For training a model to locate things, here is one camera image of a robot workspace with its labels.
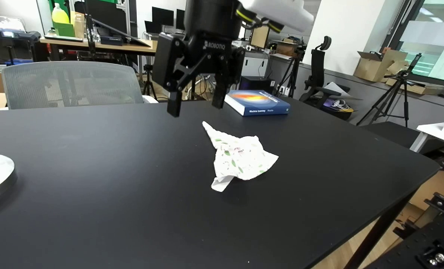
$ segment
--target light stand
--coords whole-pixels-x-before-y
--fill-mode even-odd
[[[400,70],[394,76],[385,76],[392,77],[395,82],[372,104],[372,107],[357,121],[355,125],[360,125],[364,119],[369,119],[369,124],[376,121],[380,116],[394,116],[394,118],[403,118],[403,125],[407,127],[409,121],[409,103],[407,103],[407,94],[406,94],[406,77],[412,73],[412,69],[415,67],[416,61],[419,60],[421,54],[416,54],[412,60],[410,66],[406,70]],[[400,89],[403,86],[403,115],[389,115],[388,110]]]

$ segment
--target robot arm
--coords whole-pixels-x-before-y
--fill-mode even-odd
[[[303,30],[312,15],[303,9],[303,0],[186,0],[185,34],[158,36],[152,77],[168,92],[167,110],[179,115],[180,91],[200,73],[215,73],[212,104],[222,107],[224,95],[235,79],[235,55],[231,40],[237,39],[241,19],[268,22],[280,30],[282,24]]]

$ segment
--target book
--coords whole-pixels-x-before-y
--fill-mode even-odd
[[[286,115],[289,104],[261,89],[231,89],[224,101],[241,116]]]

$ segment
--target bottle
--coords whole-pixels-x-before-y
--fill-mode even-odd
[[[59,3],[55,3],[52,21],[56,24],[70,24],[68,15],[59,7]]]

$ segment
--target black table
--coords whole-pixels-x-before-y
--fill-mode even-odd
[[[185,103],[180,118],[164,109],[0,112],[0,154],[19,176],[0,203],[0,269],[312,266],[383,212],[385,230],[437,170],[301,103],[285,118],[240,118],[206,103]],[[256,134],[279,161],[212,191],[203,119]]]

